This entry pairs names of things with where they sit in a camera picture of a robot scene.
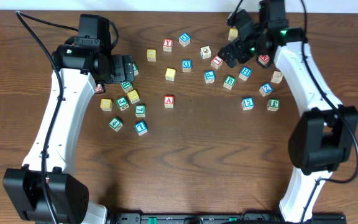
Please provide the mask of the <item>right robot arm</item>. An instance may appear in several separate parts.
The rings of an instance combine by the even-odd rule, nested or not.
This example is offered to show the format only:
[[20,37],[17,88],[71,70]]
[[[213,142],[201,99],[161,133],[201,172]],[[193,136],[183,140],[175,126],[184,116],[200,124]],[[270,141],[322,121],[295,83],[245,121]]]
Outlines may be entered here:
[[218,55],[230,66],[254,58],[264,67],[274,65],[284,76],[295,99],[300,119],[289,141],[293,171],[278,213],[269,223],[344,223],[339,215],[313,215],[318,195],[351,152],[358,154],[358,111],[344,106],[326,84],[314,62],[305,27],[289,26],[283,1],[261,1],[255,22],[237,7],[227,24],[239,35]]

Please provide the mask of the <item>blue 2 wooden block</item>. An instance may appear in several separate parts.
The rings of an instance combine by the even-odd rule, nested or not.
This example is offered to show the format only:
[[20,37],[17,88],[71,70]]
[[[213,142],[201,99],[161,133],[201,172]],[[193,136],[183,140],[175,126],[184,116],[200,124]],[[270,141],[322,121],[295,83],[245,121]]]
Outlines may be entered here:
[[273,92],[273,87],[271,86],[270,83],[264,83],[263,85],[261,85],[261,87],[259,88],[259,93],[262,96],[267,96],[269,95],[271,92]]

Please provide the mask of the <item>red A wooden block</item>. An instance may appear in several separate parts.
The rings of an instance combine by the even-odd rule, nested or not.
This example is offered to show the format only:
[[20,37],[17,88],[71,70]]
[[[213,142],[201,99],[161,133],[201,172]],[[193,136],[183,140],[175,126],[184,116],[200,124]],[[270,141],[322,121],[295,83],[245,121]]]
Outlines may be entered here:
[[173,108],[174,102],[174,96],[164,96],[164,107]]

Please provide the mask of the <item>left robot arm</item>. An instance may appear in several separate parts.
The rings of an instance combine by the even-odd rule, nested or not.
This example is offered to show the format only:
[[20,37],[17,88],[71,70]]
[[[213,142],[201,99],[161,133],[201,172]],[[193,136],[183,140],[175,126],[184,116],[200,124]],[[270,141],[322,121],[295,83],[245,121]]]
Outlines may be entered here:
[[18,169],[2,183],[19,217],[36,223],[108,223],[108,209],[90,202],[75,179],[75,151],[93,95],[133,82],[130,55],[115,55],[118,31],[107,18],[82,14],[76,35],[47,54],[52,84],[37,137]]

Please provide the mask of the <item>red I wooden block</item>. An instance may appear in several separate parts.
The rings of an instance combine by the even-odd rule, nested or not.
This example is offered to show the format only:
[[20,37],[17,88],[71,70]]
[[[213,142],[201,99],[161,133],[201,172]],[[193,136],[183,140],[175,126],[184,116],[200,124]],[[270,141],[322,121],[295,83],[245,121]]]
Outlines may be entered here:
[[219,57],[218,55],[216,55],[211,60],[211,66],[217,70],[220,68],[220,66],[223,64],[223,62],[224,62],[224,60],[221,57]]

